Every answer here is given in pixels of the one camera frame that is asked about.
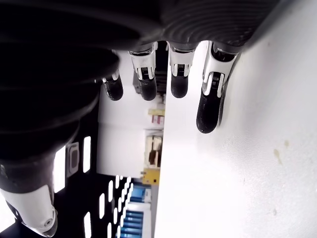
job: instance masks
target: stain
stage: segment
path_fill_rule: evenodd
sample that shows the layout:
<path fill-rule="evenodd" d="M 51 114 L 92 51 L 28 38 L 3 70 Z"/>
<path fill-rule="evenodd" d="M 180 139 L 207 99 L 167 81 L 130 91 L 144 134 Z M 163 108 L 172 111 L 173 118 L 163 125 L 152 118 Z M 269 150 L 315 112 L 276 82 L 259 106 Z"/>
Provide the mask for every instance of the stain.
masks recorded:
<path fill-rule="evenodd" d="M 284 141 L 284 145 L 286 146 L 286 148 L 288 148 L 288 146 L 289 146 L 289 141 L 288 141 L 288 140 L 285 140 L 285 141 Z"/>
<path fill-rule="evenodd" d="M 279 151 L 278 151 L 277 149 L 274 149 L 273 153 L 274 153 L 275 157 L 277 158 L 278 163 L 279 163 L 280 165 L 283 165 L 283 163 L 282 163 L 282 161 L 281 161 L 281 158 L 280 158 L 280 156 L 279 156 Z"/>

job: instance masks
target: white robotic arm part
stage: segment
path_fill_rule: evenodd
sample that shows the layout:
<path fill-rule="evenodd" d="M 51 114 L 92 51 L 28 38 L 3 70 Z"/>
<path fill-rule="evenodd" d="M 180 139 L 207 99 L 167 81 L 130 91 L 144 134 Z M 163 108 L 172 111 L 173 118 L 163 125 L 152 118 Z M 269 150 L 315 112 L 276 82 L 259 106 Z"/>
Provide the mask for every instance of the white robotic arm part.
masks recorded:
<path fill-rule="evenodd" d="M 49 187 L 44 185 L 28 193 L 12 193 L 0 189 L 17 220 L 44 237 L 52 237 L 57 229 L 57 214 L 52 206 Z"/>

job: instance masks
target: black fingertip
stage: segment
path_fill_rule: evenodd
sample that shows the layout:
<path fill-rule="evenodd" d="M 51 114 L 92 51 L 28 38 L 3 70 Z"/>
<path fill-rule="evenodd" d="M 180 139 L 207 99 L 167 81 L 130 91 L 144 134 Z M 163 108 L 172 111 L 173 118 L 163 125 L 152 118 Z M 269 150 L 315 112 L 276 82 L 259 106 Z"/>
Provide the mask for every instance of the black fingertip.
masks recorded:
<path fill-rule="evenodd" d="M 117 80 L 110 80 L 104 83 L 108 97 L 113 101 L 118 101 L 123 96 L 123 87 L 120 75 Z"/>
<path fill-rule="evenodd" d="M 218 123 L 220 98 L 216 93 L 210 93 L 208 96 L 203 92 L 200 96 L 196 125 L 197 129 L 204 134 L 212 132 Z"/>
<path fill-rule="evenodd" d="M 170 89 L 175 98 L 183 98 L 188 91 L 188 76 L 174 76 L 172 74 Z"/>
<path fill-rule="evenodd" d="M 153 79 L 139 80 L 141 96 L 146 101 L 153 100 L 157 95 L 157 83 Z"/>

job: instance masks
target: screw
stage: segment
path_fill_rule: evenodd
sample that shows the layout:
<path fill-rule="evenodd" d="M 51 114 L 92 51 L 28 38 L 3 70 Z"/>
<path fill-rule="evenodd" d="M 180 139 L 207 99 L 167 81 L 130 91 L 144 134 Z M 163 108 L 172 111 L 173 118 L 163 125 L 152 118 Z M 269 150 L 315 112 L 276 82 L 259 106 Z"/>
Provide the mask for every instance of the screw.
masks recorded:
<path fill-rule="evenodd" d="M 53 221 L 52 218 L 48 219 L 48 220 L 45 222 L 44 226 L 45 226 L 45 227 L 49 226 L 52 221 Z"/>

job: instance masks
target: white wall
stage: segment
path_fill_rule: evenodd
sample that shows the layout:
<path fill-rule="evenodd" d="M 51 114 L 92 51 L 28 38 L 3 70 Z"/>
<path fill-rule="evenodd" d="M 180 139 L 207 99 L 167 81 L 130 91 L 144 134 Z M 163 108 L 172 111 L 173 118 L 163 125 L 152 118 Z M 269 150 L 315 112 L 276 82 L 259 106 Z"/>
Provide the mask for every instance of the white wall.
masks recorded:
<path fill-rule="evenodd" d="M 144 163 L 145 129 L 162 128 L 151 123 L 148 109 L 156 108 L 161 100 L 156 97 L 148 102 L 135 92 L 131 58 L 127 52 L 118 55 L 123 97 L 111 101 L 101 88 L 97 172 L 139 178 Z"/>
<path fill-rule="evenodd" d="M 210 134 L 196 128 L 205 43 L 187 96 L 167 84 L 156 238 L 316 237 L 316 12 L 297 1 L 242 54 Z"/>

